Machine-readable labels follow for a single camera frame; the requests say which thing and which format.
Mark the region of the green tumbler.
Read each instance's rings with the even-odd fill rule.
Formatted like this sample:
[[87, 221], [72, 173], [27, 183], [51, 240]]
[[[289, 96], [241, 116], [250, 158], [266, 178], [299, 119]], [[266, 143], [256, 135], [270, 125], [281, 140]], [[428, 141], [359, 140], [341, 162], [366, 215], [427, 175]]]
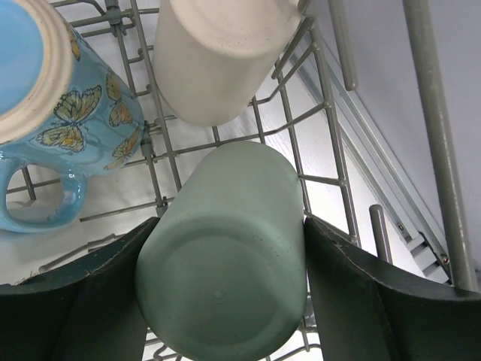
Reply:
[[206, 155], [138, 257], [141, 313], [192, 360], [260, 360], [298, 327], [307, 301], [304, 203], [291, 163], [252, 141]]

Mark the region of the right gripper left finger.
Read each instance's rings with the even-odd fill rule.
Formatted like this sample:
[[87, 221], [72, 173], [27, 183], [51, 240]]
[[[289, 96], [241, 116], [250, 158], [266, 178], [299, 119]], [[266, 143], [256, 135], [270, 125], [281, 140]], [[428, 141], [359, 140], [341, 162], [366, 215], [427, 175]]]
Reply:
[[135, 266], [159, 222], [18, 285], [1, 286], [3, 360], [140, 360], [147, 324]]

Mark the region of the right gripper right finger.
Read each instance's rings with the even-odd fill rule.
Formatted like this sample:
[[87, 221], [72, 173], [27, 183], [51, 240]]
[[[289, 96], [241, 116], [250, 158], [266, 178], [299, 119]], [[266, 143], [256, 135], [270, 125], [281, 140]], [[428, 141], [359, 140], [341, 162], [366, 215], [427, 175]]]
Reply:
[[304, 222], [307, 272], [325, 360], [478, 360], [480, 294], [406, 272]]

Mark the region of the beige tumbler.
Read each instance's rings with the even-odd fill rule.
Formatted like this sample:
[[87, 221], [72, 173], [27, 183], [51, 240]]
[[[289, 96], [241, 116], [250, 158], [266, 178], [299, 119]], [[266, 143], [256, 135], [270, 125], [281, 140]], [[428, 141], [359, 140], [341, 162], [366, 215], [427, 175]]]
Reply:
[[153, 48], [162, 100], [196, 126], [233, 120], [300, 21], [297, 1], [162, 1]]

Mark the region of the blue butterfly mug orange inside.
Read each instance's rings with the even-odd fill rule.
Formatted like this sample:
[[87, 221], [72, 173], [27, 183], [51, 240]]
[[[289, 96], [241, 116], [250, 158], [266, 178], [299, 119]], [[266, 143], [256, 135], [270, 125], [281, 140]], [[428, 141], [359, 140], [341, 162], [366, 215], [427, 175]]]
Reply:
[[69, 224], [89, 179], [121, 168], [144, 133], [133, 92], [51, 3], [1, 3], [1, 189], [27, 165], [54, 170], [62, 184], [59, 207], [37, 219], [2, 204], [4, 230]]

